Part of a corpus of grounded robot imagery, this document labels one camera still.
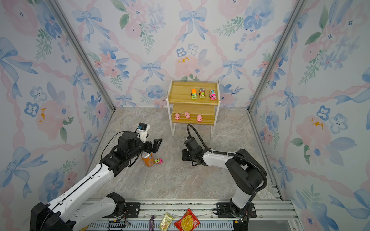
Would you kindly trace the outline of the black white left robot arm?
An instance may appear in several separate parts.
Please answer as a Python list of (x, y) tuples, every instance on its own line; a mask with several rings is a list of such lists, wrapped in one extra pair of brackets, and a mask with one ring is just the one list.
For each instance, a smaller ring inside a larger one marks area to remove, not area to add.
[(109, 193), (100, 201), (80, 208), (99, 188), (132, 167), (142, 153), (156, 153), (163, 141), (147, 141), (147, 131), (142, 130), (123, 131), (120, 135), (118, 144), (82, 180), (48, 204), (40, 202), (34, 206), (31, 231), (79, 231), (100, 218), (122, 218), (127, 214), (125, 199), (118, 193)]

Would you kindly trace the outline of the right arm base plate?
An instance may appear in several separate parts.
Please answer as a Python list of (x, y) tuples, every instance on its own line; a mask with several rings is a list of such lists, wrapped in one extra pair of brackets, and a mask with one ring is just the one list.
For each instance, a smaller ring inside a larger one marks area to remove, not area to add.
[(216, 208), (213, 209), (213, 214), (218, 218), (232, 218), (237, 220), (249, 220), (250, 218), (257, 218), (254, 203), (248, 202), (243, 208), (237, 207), (230, 202), (218, 202)]

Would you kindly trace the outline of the wooden two-tier shelf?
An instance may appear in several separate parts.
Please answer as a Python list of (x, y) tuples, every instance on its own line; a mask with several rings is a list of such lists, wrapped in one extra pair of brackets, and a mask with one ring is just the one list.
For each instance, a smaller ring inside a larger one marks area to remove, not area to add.
[[(191, 90), (196, 89), (199, 93), (200, 88), (206, 92), (205, 99), (191, 99)], [(214, 90), (217, 95), (216, 100), (209, 97), (210, 90)], [(177, 124), (200, 124), (208, 125), (211, 130), (211, 138), (214, 136), (215, 126), (221, 105), (221, 94), (219, 81), (216, 82), (187, 82), (171, 79), (166, 97), (168, 116), (170, 121), (171, 135), (174, 136)], [(186, 119), (185, 112), (190, 113), (191, 118)], [(180, 120), (175, 120), (176, 113), (180, 114)], [(202, 116), (202, 121), (197, 122), (197, 116)]]

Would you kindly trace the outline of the grey green toy truck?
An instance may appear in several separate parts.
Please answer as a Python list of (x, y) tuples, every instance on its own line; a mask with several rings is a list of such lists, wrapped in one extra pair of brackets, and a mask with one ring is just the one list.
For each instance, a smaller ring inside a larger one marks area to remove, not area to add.
[(200, 97), (200, 99), (205, 99), (206, 98), (206, 92), (205, 92), (204, 88), (200, 88), (199, 97)]

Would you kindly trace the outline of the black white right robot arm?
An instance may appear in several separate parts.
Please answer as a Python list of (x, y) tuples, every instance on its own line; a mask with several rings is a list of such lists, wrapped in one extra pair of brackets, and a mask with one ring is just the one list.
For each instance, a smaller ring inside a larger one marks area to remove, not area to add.
[(267, 186), (267, 172), (245, 149), (235, 153), (226, 153), (201, 147), (193, 136), (184, 142), (186, 149), (182, 160), (191, 161), (192, 166), (214, 166), (227, 169), (232, 176), (237, 190), (229, 201), (230, 211), (218, 215), (230, 214), (236, 218), (250, 217), (252, 200), (257, 193)]

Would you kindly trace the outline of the pink toy car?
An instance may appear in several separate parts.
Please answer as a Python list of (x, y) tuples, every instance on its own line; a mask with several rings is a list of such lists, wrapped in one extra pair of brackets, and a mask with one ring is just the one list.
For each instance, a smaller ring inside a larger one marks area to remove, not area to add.
[(214, 90), (210, 90), (210, 94), (209, 94), (209, 97), (211, 100), (216, 100), (217, 99), (217, 95), (216, 95), (216, 92)]

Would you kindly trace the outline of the green orange toy car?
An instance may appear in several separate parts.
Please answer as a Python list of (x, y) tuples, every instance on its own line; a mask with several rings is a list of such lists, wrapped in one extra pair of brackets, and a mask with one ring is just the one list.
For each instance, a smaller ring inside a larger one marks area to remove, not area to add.
[(197, 99), (197, 90), (196, 89), (191, 90), (191, 99)]

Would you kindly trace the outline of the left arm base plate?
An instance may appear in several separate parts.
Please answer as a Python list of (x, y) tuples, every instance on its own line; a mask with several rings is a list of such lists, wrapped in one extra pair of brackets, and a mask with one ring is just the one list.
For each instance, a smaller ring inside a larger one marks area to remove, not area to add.
[(140, 212), (141, 203), (139, 202), (129, 202), (129, 203), (119, 203), (116, 205), (113, 213), (103, 218), (138, 218)]

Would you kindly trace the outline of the aluminium front rail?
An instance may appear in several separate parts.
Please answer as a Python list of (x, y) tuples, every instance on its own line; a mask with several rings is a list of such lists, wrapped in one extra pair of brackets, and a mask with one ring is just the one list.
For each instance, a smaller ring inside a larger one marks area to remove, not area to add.
[(237, 220), (218, 218), (213, 214), (217, 200), (142, 200), (138, 218), (122, 218), (114, 222), (114, 218), (99, 218), (85, 227), (87, 231), (148, 231), (149, 220), (155, 216), (155, 231), (159, 230), (165, 213), (173, 218), (169, 230), (176, 231), (177, 222), (188, 209), (200, 221), (197, 231), (301, 231), (303, 227), (298, 219), (291, 201), (255, 200), (257, 218)]

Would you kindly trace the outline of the orange soda can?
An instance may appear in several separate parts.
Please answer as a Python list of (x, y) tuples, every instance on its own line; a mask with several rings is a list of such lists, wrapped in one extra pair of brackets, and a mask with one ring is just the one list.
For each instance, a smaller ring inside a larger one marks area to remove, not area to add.
[(152, 153), (142, 152), (141, 159), (144, 161), (145, 165), (150, 167), (154, 165), (154, 158)]

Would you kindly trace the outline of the yellow green snack packet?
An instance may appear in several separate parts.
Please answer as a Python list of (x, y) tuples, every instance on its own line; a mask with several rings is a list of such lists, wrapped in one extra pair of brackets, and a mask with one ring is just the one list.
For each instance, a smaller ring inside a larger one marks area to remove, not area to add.
[(169, 213), (166, 212), (161, 223), (159, 224), (159, 229), (161, 231), (168, 231), (173, 220), (174, 218)]

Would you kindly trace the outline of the pink green toy truck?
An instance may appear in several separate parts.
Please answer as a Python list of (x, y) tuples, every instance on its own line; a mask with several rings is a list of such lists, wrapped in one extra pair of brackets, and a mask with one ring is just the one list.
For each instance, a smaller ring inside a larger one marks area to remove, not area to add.
[(164, 163), (164, 161), (163, 161), (163, 159), (162, 159), (162, 158), (158, 158), (158, 159), (155, 159), (155, 160), (154, 160), (154, 163), (155, 163), (156, 165), (160, 165), (160, 164), (163, 164), (163, 163)]

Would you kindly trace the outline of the purple small bottle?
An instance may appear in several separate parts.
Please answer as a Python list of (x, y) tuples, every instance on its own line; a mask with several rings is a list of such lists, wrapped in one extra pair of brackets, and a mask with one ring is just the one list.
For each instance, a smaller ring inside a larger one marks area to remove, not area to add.
[(149, 231), (154, 231), (154, 228), (155, 228), (154, 219), (155, 219), (155, 216), (152, 215), (149, 220)]

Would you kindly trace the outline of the red snack packet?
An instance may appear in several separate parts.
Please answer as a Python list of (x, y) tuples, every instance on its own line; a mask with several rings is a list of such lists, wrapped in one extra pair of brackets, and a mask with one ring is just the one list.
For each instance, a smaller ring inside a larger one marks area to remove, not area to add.
[(191, 209), (188, 209), (183, 217), (174, 223), (179, 231), (193, 231), (200, 225), (200, 221), (194, 215)]

